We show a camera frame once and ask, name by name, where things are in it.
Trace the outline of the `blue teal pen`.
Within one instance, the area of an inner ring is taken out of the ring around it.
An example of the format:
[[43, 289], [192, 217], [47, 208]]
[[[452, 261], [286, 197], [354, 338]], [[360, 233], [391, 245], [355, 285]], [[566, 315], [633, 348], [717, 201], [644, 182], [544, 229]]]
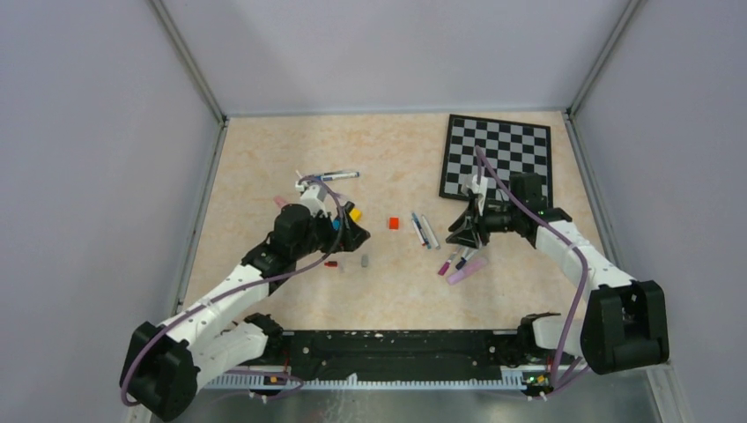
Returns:
[[431, 248], [431, 243], [429, 242], [428, 237], [427, 237], [427, 235], [425, 233], [425, 229], [422, 227], [422, 225], [421, 225], [421, 223], [420, 223], [420, 221], [418, 219], [418, 216], [417, 216], [417, 214], [414, 211], [411, 213], [411, 220], [413, 222], [414, 228], [418, 232], [418, 238], [421, 240], [422, 245], [426, 249], [430, 249]]

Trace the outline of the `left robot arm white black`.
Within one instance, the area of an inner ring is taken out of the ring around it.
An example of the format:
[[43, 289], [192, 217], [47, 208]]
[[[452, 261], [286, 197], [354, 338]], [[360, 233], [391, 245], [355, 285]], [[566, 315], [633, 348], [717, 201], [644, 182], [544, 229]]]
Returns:
[[266, 365], [277, 361], [283, 342], [268, 329], [270, 319], [234, 328], [229, 323], [299, 275], [300, 259], [316, 252], [352, 252], [370, 236], [345, 209], [333, 219], [324, 208], [284, 206], [266, 239], [218, 286], [164, 322], [145, 322], [135, 329], [120, 378], [122, 401], [172, 421], [226, 371], [253, 359]]

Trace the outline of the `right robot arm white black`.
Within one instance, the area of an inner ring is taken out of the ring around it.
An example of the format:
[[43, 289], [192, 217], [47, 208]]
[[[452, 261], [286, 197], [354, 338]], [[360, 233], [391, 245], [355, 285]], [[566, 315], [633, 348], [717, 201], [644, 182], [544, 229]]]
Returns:
[[565, 353], [598, 375], [669, 360], [665, 295], [655, 281], [637, 280], [600, 253], [563, 209], [550, 205], [540, 175], [512, 175], [508, 201], [496, 204], [487, 201], [489, 182], [473, 175], [463, 184], [468, 205], [446, 241], [480, 249], [492, 234], [518, 234], [577, 288], [567, 314], [522, 320], [516, 350], [523, 360], [539, 363], [551, 351]]

